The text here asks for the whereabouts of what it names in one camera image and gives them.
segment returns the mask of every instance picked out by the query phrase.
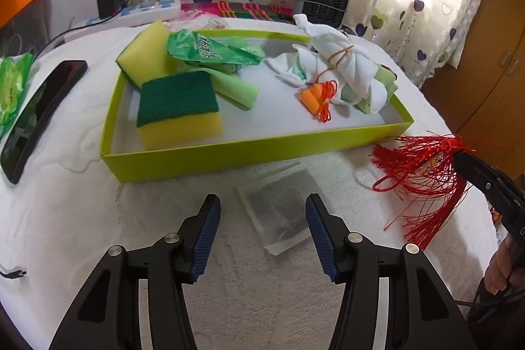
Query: green wet wipe package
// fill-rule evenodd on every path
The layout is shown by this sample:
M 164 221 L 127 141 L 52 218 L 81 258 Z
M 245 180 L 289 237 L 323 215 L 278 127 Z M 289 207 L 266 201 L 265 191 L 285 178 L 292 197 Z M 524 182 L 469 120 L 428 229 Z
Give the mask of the green wet wipe package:
M 33 55 L 26 53 L 6 57 L 0 63 L 0 138 L 16 120 L 33 60 Z
M 232 37 L 221 43 L 187 29 L 171 34 L 167 53 L 190 65 L 227 74 L 246 66 L 257 66 L 264 58 L 260 47 L 248 45 L 241 37 Z

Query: smartphone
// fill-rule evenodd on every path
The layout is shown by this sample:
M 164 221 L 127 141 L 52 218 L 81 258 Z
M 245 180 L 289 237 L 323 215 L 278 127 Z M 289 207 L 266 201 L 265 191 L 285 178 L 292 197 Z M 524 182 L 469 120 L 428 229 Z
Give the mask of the smartphone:
M 85 61 L 61 62 L 27 103 L 0 154 L 0 165 L 11 183 L 19 182 L 24 166 L 49 119 L 87 69 L 88 63 Z

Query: blue gripper pad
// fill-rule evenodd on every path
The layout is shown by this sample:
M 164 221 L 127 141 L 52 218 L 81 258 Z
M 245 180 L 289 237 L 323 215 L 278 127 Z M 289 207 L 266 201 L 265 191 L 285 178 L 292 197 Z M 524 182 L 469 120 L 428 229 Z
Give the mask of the blue gripper pad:
M 305 210 L 306 222 L 310 228 L 323 271 L 332 282 L 338 283 L 340 273 L 335 263 L 335 247 L 311 196 L 306 199 Z
M 203 274 L 206 269 L 209 253 L 212 250 L 213 240 L 215 239 L 217 228 L 219 227 L 219 221 L 221 218 L 220 209 L 220 203 L 213 204 L 213 207 L 209 210 L 203 226 L 200 229 L 199 236 L 195 241 L 193 247 L 192 267 L 190 269 L 190 277 L 194 282 L 197 281 L 199 276 Z

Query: silver bolt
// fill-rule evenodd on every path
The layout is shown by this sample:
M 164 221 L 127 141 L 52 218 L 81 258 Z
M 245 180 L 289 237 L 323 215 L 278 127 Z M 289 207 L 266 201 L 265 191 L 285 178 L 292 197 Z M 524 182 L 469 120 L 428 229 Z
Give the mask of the silver bolt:
M 410 254 L 417 254 L 419 252 L 419 247 L 414 243 L 409 243 L 405 248 L 406 252 L 409 252 Z
M 115 245 L 114 247 L 111 247 L 108 249 L 108 254 L 110 255 L 110 257 L 116 257 L 121 252 L 122 252 L 122 247 L 120 247 L 119 245 Z
M 177 233 L 170 233 L 169 235 L 164 236 L 164 241 L 166 243 L 177 243 L 180 239 L 180 236 Z
M 348 240 L 352 243 L 359 243 L 363 241 L 363 236 L 361 236 L 359 233 L 350 233 L 348 235 Z

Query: wooden cabinet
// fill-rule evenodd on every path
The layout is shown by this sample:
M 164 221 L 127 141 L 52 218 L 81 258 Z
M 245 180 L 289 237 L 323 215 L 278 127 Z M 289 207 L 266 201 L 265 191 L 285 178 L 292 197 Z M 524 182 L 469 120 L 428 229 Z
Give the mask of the wooden cabinet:
M 482 0 L 459 68 L 422 88 L 452 132 L 513 180 L 525 170 L 525 0 Z
M 525 0 L 482 0 L 468 32 L 458 69 L 444 66 L 423 94 L 458 132 L 506 73 L 525 31 Z
M 525 38 L 494 90 L 459 131 L 465 143 L 515 180 L 525 170 Z

